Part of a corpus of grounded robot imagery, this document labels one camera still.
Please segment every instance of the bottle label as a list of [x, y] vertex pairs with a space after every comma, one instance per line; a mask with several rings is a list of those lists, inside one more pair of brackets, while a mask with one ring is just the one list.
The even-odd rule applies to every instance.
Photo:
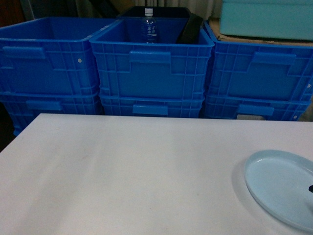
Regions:
[[142, 40], [146, 43], [157, 43], [157, 24], [144, 23], [141, 26]]

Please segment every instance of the crate handle slot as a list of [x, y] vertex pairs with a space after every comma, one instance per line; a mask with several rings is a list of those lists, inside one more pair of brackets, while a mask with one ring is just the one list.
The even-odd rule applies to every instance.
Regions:
[[42, 47], [3, 47], [4, 55], [18, 59], [45, 59], [45, 50]]
[[133, 114], [168, 115], [167, 105], [133, 105]]
[[62, 106], [58, 101], [36, 101], [27, 100], [27, 108], [30, 110], [46, 110], [46, 111], [61, 111]]
[[252, 57], [253, 63], [293, 65], [296, 54], [255, 52]]
[[171, 53], [170, 52], [160, 52], [160, 51], [130, 51], [129, 52], [130, 61], [138, 63], [161, 63], [170, 64], [171, 63]]
[[273, 116], [274, 108], [270, 106], [257, 106], [240, 104], [237, 108], [238, 114]]

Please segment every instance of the plastic bottle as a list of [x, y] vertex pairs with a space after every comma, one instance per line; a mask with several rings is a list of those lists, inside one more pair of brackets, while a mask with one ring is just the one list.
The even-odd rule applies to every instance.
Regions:
[[157, 43], [157, 22], [153, 18], [153, 8], [145, 8], [145, 18], [141, 22], [141, 38], [145, 43]]

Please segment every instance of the blue plastic crate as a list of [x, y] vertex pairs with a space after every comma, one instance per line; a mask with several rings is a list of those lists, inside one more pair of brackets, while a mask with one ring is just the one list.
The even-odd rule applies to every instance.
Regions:
[[209, 95], [309, 101], [313, 94], [313, 47], [218, 41], [206, 86]]
[[100, 96], [105, 115], [198, 118], [203, 99], [197, 101], [131, 99]]
[[98, 93], [93, 95], [9, 95], [0, 94], [18, 135], [40, 113], [102, 115]]
[[237, 115], [262, 116], [265, 120], [297, 121], [310, 102], [257, 100], [207, 95], [204, 117], [237, 119]]
[[89, 39], [112, 22], [49, 17], [0, 28], [0, 92], [98, 92], [98, 71]]
[[199, 100], [213, 47], [203, 29], [194, 45], [175, 44], [188, 19], [158, 19], [159, 43], [141, 42], [140, 19], [117, 20], [91, 39], [101, 95]]

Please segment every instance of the bottle cap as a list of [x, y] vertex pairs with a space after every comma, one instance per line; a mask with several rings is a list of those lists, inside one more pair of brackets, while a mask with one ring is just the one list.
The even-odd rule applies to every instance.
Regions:
[[153, 16], [153, 8], [145, 8], [145, 16]]

